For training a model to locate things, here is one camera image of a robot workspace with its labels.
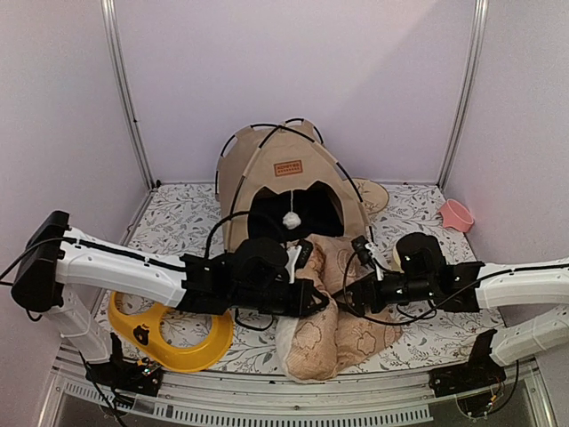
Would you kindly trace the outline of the white fluffy cushion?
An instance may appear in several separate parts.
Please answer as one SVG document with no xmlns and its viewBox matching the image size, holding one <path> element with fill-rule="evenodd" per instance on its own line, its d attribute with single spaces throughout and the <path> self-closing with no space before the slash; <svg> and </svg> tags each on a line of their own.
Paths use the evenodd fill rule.
<svg viewBox="0 0 569 427">
<path fill-rule="evenodd" d="M 343 275 L 348 282 L 361 278 L 365 269 L 350 261 L 349 238 L 311 235 L 314 248 L 307 264 L 296 271 L 310 279 L 327 297 L 341 290 Z M 307 318 L 280 318 L 276 325 L 276 355 L 280 369 L 297 383 L 325 382 L 341 371 L 361 364 L 396 343 L 402 328 L 391 326 L 387 309 L 373 316 L 375 324 L 340 310 L 330 300 L 324 310 Z"/>
</svg>

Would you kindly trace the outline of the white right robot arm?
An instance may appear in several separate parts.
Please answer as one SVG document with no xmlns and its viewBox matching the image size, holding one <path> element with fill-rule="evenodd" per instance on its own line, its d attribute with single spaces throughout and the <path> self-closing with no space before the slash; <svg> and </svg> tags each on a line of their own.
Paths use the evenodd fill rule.
<svg viewBox="0 0 569 427">
<path fill-rule="evenodd" d="M 502 306 L 549 304 L 551 310 L 516 326 L 480 334 L 460 369 L 466 387 L 477 388 L 493 375 L 494 365 L 513 362 L 568 342 L 568 261 L 527 264 L 449 263 L 437 238 L 414 232 L 400 238 L 398 271 L 381 264 L 375 244 L 352 242 L 353 257 L 370 273 L 340 294 L 351 314 L 369 319 L 393 304 L 431 302 L 432 310 L 479 312 Z"/>
</svg>

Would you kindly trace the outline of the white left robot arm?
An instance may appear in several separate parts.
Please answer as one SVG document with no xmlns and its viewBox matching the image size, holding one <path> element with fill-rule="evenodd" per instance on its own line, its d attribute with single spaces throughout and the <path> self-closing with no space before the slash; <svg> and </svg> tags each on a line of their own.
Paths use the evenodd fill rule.
<svg viewBox="0 0 569 427">
<path fill-rule="evenodd" d="M 193 373 L 225 356 L 237 310 L 306 318 L 328 306 L 328 297 L 310 279 L 295 275 L 310 252 L 308 241 L 287 246 L 281 238 L 254 238 L 218 256 L 149 254 L 89 236 L 69 225 L 67 213 L 55 211 L 11 265 L 11 295 L 23 309 L 51 319 L 103 377 L 123 386 L 132 379 L 132 367 L 112 351 L 111 338 L 80 303 L 75 286 L 151 301 L 140 315 L 124 315 L 110 307 L 112 327 L 159 365 Z M 209 316 L 210 333 L 196 346 L 171 346 L 161 332 L 171 309 Z"/>
</svg>

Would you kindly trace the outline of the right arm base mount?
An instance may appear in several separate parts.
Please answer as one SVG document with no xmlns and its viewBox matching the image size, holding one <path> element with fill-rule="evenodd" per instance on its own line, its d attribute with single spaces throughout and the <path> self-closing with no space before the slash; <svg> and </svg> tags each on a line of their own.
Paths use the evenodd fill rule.
<svg viewBox="0 0 569 427">
<path fill-rule="evenodd" d="M 491 341 L 497 333 L 490 329 L 480 334 L 472 346 L 466 362 L 429 371 L 429 388 L 437 398 L 502 383 L 505 369 L 491 357 Z"/>
</svg>

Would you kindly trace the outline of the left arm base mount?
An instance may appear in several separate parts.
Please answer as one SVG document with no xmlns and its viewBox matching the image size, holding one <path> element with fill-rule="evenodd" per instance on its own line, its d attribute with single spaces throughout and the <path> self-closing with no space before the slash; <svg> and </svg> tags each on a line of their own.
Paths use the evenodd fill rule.
<svg viewBox="0 0 569 427">
<path fill-rule="evenodd" d="M 156 397 L 161 388 L 164 371 L 148 358 L 136 361 L 126 359 L 122 342 L 115 333 L 110 334 L 111 353 L 103 363 L 86 363 L 86 378 L 108 386 L 112 391 L 129 391 Z"/>
</svg>

